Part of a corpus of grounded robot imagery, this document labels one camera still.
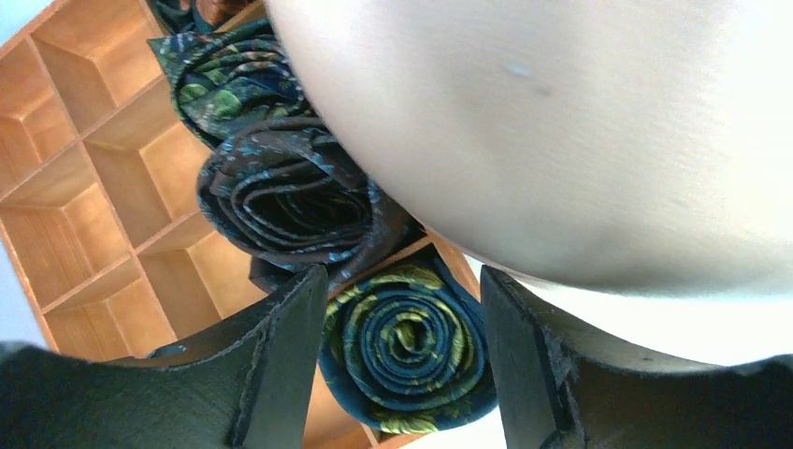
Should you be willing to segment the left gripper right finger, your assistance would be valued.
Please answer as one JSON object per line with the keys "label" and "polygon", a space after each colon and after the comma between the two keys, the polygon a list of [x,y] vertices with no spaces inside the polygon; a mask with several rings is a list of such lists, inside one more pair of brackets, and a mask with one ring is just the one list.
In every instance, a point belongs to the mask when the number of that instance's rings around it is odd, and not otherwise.
{"label": "left gripper right finger", "polygon": [[531,293],[480,278],[511,448],[788,448],[792,358],[719,367],[620,339]]}

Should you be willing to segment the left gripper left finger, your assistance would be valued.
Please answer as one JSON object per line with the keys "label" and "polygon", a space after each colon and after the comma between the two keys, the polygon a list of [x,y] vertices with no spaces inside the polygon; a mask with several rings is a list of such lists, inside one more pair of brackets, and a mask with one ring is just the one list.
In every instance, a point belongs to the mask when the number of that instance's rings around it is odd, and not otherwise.
{"label": "left gripper left finger", "polygon": [[148,358],[1,345],[5,448],[299,448],[327,302],[314,266]]}

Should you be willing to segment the pink suitcase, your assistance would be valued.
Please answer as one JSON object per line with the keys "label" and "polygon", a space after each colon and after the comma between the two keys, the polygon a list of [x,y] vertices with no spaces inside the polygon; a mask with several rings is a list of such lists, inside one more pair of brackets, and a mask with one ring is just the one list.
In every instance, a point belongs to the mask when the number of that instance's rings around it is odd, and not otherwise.
{"label": "pink suitcase", "polygon": [[267,12],[356,162],[464,253],[660,353],[791,353],[790,2]]}

